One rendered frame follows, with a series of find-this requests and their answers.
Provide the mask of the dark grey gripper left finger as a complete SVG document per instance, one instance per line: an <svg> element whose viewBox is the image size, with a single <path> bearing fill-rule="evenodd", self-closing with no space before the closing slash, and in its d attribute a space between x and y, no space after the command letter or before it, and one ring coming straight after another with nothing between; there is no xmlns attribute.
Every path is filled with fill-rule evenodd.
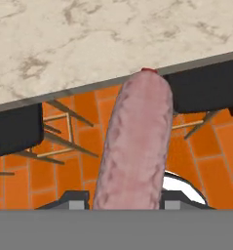
<svg viewBox="0 0 233 250"><path fill-rule="evenodd" d="M39 210L89 210L90 194L87 190L67 190L60 199L39 207Z"/></svg>

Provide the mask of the black seat wooden stool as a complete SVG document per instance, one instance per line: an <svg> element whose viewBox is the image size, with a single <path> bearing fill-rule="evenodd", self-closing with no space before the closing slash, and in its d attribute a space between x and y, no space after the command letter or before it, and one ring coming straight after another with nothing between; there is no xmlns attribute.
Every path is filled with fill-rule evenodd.
<svg viewBox="0 0 233 250"><path fill-rule="evenodd" d="M63 165L63 162L53 159L53 156L72 150L78 150L97 157L95 153L74 143L71 118L74 117L91 127L94 124L57 100L50 101L48 104L62 111L62 114L43 117L43 107L41 104L32 104L0 111L0 156L15 153L22 157L59 165ZM48 121L61 118L67 120L68 141L59 136L61 130L47 124ZM65 146L65 149L34 153L32 149L35 146L39 146L44 139Z"/></svg>
<svg viewBox="0 0 233 250"><path fill-rule="evenodd" d="M205 112L184 139L188 139L219 111L233 115L233 60L165 75L173 91L174 111L179 114Z"/></svg>

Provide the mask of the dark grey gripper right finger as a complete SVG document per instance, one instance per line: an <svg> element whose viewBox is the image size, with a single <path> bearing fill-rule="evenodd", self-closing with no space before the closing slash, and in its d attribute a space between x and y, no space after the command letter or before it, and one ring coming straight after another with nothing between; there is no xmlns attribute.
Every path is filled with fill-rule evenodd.
<svg viewBox="0 0 233 250"><path fill-rule="evenodd" d="M182 191L163 190L160 200L162 210L212 210L212 207L190 200Z"/></svg>

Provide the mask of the pink sausage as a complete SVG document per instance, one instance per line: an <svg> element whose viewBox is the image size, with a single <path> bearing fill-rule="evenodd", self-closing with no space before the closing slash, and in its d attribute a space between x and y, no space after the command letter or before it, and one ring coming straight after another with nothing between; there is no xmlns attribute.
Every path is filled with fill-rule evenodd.
<svg viewBox="0 0 233 250"><path fill-rule="evenodd" d="M173 124L173 94L153 69L125 82L109 121L95 210L159 208Z"/></svg>

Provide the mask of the white round object black rim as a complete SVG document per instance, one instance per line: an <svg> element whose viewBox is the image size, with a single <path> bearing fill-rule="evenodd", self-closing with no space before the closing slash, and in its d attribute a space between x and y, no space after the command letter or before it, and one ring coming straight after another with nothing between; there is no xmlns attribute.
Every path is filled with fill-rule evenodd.
<svg viewBox="0 0 233 250"><path fill-rule="evenodd" d="M168 191L181 191L191 201L207 205L205 196L196 189L189 181L171 171L164 174L163 189Z"/></svg>

